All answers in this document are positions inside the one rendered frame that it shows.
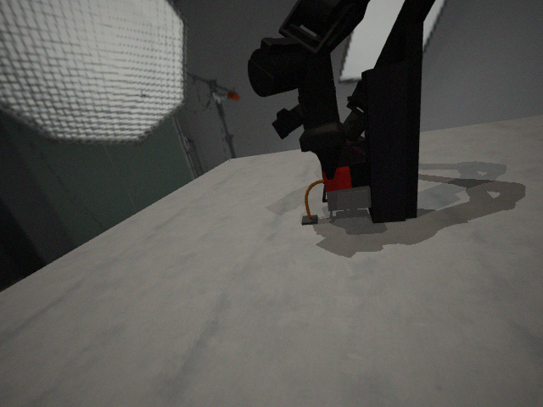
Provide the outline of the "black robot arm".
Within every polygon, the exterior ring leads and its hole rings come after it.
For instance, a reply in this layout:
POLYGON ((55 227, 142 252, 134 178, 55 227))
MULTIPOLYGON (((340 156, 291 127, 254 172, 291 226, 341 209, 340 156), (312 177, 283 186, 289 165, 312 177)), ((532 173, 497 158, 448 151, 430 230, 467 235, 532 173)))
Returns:
MULTIPOLYGON (((298 0, 279 29, 284 38, 265 37, 248 62, 249 82, 255 93, 268 97, 296 88, 333 79, 330 53, 363 20, 371 0, 298 0), (300 28, 303 25, 316 37, 300 28)), ((409 25, 424 22, 435 0, 405 0, 374 68, 398 63, 398 33, 409 25)), ((364 131, 362 98, 349 101, 351 113, 342 124, 351 142, 364 131), (358 107, 359 109, 357 109, 358 107)), ((303 123, 309 122, 303 103, 289 111, 277 112, 271 124, 284 139, 303 123)))

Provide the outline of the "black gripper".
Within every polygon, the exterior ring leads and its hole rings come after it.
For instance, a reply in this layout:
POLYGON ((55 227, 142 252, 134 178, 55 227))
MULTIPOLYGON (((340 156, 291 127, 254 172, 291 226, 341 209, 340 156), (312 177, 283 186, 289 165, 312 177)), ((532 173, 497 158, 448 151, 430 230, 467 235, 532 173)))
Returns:
POLYGON ((298 90, 299 103, 305 105, 309 122, 303 123, 299 138, 301 152, 313 152, 319 158, 328 180, 334 178, 339 155, 346 143, 340 124, 334 80, 298 90))

